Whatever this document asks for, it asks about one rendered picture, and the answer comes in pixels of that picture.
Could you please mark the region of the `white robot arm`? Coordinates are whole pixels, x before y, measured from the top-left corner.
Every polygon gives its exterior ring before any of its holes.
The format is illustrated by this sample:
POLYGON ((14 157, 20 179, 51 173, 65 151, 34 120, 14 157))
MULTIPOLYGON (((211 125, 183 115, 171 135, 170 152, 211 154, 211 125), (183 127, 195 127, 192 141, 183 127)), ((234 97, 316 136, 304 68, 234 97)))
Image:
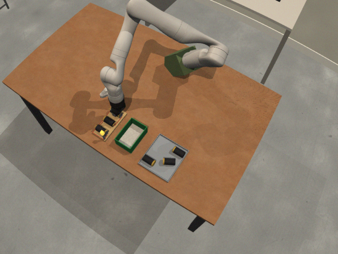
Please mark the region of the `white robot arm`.
POLYGON ((152 24, 179 43, 202 43, 209 46, 209 49, 196 49, 185 53, 182 63, 186 68, 222 67, 224 65, 229 53, 226 45, 161 11, 146 0, 130 0, 126 6, 121 31, 110 56, 110 60, 116 64, 116 69, 105 66, 100 72, 100 79, 111 97, 118 97, 122 93, 121 83, 124 78, 125 62, 140 20, 152 24))

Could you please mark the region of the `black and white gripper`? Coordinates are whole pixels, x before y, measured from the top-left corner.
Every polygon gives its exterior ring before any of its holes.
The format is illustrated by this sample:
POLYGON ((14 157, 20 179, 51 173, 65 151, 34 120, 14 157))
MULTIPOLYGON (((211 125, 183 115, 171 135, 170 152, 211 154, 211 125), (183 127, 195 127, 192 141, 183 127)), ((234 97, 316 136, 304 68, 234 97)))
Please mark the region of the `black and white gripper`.
POLYGON ((114 117, 118 116, 126 107, 123 91, 118 97, 111 97, 107 92, 107 88, 105 87, 103 91, 100 93, 100 97, 101 98, 108 97, 108 100, 111 105, 112 115, 114 117))

